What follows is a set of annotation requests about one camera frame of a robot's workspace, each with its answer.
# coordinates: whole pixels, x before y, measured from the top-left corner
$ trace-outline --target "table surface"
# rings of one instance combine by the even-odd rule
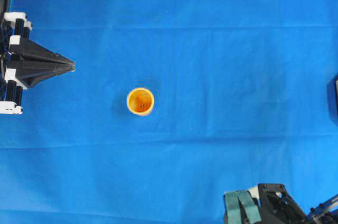
[[[0,222],[222,223],[225,191],[337,193],[338,0],[12,0],[75,72],[1,117]],[[131,114],[128,92],[156,103]]]

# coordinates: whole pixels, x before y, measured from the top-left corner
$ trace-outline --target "white bracket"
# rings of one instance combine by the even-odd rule
[[[248,190],[253,198],[259,199],[258,186],[252,187]]]
[[[16,19],[23,19],[24,21],[27,21],[27,15],[24,12],[6,12],[4,14],[4,19],[7,22],[14,22]]]
[[[22,87],[22,89],[27,90],[27,87],[19,81],[16,76],[16,69],[7,68],[5,73],[5,81],[8,83],[9,80],[14,80],[16,82],[17,87]]]
[[[19,45],[20,44],[20,35],[11,35],[10,37],[10,46],[13,45]]]
[[[0,114],[21,115],[23,108],[13,101],[0,101]]]
[[[6,12],[4,14],[4,19],[11,23],[11,28],[15,28],[16,19],[23,19],[25,21],[24,27],[28,27],[30,30],[33,28],[32,23],[27,21],[27,15],[23,12]]]

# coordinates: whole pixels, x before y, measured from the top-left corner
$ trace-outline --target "yellow cup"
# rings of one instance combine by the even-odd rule
[[[127,96],[128,109],[138,116],[149,115],[154,104],[154,95],[146,88],[135,88]]]

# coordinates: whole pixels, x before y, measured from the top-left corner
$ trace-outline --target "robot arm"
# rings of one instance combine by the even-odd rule
[[[224,195],[225,224],[337,224],[338,195],[306,215],[283,184],[259,184]]]
[[[22,92],[48,78],[75,71],[75,63],[29,40],[32,23],[7,12],[0,0],[0,114],[22,114]]]

